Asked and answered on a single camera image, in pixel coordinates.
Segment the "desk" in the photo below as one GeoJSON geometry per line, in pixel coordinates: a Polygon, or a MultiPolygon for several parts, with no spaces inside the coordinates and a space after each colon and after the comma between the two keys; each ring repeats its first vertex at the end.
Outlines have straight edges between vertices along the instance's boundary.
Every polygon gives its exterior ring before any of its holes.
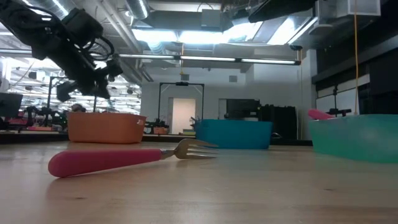
{"type": "Polygon", "coordinates": [[[0,217],[15,223],[398,223],[398,165],[271,146],[217,159],[164,161],[56,179],[67,150],[162,147],[51,142],[0,146],[0,217]]]}

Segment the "metal fork head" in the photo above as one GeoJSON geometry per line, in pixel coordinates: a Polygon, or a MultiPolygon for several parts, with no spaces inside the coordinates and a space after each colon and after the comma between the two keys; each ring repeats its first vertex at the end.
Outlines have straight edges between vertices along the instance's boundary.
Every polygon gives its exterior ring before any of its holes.
{"type": "Polygon", "coordinates": [[[211,149],[204,146],[217,147],[217,145],[210,144],[205,141],[196,139],[183,139],[178,146],[174,149],[175,157],[179,159],[211,159],[215,156],[209,154],[217,154],[217,149],[211,149]]]}

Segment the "teal plastic bin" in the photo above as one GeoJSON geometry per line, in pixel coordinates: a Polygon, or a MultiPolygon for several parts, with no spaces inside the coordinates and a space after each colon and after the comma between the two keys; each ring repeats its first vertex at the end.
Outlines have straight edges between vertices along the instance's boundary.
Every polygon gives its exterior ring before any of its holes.
{"type": "Polygon", "coordinates": [[[221,149],[268,149],[272,122],[204,119],[195,131],[197,139],[221,149]]]}
{"type": "Polygon", "coordinates": [[[368,162],[398,162],[398,115],[311,121],[315,152],[368,162]]]}

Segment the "pink fork handle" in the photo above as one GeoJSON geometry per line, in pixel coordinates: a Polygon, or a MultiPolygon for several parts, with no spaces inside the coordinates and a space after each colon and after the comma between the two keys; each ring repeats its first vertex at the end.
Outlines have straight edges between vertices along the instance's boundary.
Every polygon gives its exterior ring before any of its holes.
{"type": "Polygon", "coordinates": [[[160,149],[63,151],[51,158],[49,172],[56,177],[69,177],[159,161],[161,156],[160,149]]]}

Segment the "wooden table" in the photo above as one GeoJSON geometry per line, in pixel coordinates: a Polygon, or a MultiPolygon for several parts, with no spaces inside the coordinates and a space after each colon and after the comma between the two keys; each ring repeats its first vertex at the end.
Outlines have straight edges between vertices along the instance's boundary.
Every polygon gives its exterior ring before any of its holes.
{"type": "Polygon", "coordinates": [[[221,150],[217,159],[171,158],[66,179],[47,171],[57,152],[100,147],[109,146],[0,146],[0,223],[398,223],[398,165],[310,147],[221,150]]]}

